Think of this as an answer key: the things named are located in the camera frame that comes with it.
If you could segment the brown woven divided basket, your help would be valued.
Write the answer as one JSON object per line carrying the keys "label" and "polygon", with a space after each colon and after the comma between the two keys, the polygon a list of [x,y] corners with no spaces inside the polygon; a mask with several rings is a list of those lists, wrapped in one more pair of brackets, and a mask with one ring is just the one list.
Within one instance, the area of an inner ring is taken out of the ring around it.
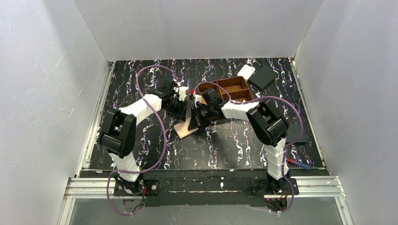
{"label": "brown woven divided basket", "polygon": [[211,83],[201,83],[197,88],[198,93],[202,95],[205,90],[213,88],[223,100],[229,100],[226,92],[220,89],[218,86],[214,85],[214,83],[218,84],[224,90],[226,90],[231,96],[231,99],[234,101],[245,102],[254,99],[251,93],[251,88],[242,76],[214,80],[211,81]]}

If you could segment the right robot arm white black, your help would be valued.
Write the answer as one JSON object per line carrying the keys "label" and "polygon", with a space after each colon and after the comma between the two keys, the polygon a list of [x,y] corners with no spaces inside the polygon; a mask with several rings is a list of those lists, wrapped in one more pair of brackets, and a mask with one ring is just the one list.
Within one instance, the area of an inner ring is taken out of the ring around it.
{"label": "right robot arm white black", "polygon": [[224,100],[209,88],[202,94],[205,103],[194,101],[189,129],[199,128],[212,120],[237,119],[250,122],[257,138],[266,146],[268,176],[274,181],[288,180],[285,144],[289,122],[277,109],[274,96],[238,102]]}

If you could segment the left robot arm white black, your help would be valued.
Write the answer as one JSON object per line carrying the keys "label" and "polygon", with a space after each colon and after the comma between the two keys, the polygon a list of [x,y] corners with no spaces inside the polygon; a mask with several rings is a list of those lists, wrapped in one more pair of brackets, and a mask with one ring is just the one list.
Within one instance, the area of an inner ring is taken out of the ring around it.
{"label": "left robot arm white black", "polygon": [[140,168],[132,152],[136,140],[136,127],[155,112],[165,110],[176,120],[186,119],[189,88],[165,80],[148,91],[137,102],[120,109],[108,110],[105,114],[99,144],[104,148],[127,182],[137,181]]}

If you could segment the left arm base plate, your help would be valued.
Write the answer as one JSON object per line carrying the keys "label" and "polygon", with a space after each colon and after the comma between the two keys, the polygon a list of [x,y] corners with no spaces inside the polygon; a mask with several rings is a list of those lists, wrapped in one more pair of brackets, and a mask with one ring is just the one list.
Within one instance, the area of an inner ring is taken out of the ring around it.
{"label": "left arm base plate", "polygon": [[135,182],[116,179],[114,196],[158,196],[160,182],[158,180],[138,179]]}

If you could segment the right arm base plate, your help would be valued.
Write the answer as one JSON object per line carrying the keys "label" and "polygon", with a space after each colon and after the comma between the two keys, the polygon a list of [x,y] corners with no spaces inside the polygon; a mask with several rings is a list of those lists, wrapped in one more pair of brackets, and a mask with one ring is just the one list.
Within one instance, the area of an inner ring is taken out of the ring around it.
{"label": "right arm base plate", "polygon": [[294,178],[289,179],[281,178],[280,180],[257,178],[250,180],[249,186],[246,189],[246,193],[249,195],[276,195],[282,193],[285,195],[298,195],[299,188],[297,180]]}

